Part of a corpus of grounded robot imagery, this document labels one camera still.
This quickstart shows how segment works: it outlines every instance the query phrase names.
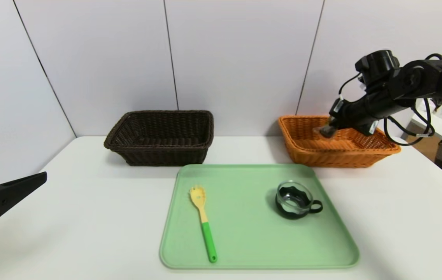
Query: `cup handle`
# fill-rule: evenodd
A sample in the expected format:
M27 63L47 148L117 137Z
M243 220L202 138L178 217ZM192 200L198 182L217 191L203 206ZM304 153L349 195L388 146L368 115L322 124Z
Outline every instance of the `cup handle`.
M319 205L319 208L313 209L313 205ZM309 209L310 213L320 213L323 210L323 203L319 200L313 200L313 204L311 204L311 208Z

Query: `brown wicker basket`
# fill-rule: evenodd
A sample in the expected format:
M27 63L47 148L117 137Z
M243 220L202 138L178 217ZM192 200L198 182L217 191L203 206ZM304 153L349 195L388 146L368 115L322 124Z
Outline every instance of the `brown wicker basket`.
M326 140L313 128L324 126L327 119L300 115L278 119L292 161L319 167L369 167L401 151L379 129L372 136L364 136L354 129L341 129L331 140Z
M203 163L214 138L207 110L143 110L126 113L104 146L133 166Z

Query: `spatula handle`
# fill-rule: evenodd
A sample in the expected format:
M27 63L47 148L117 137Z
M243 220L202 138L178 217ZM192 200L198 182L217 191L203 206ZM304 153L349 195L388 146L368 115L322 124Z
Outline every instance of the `spatula handle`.
M202 223L203 239L205 240L205 246L207 247L207 254L209 255L209 262L217 262L216 247L214 247L214 240L210 233L209 222Z

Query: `orange wicker basket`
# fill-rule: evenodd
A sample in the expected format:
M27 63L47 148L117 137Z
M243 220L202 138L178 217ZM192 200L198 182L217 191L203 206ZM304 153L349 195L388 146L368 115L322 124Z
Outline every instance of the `orange wicker basket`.
M372 136L364 136L354 129L341 129L331 140L326 140L313 128L324 126L327 119L301 115L278 119L292 161L319 167L369 167L401 151L379 129Z

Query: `glass cup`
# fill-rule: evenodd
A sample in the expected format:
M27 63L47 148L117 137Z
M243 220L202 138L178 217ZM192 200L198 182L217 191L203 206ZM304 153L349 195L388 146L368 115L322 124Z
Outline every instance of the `glass cup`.
M299 219L308 213L320 213L323 204L313 200L311 192L302 184L289 180L280 183L276 190L276 207L288 219Z

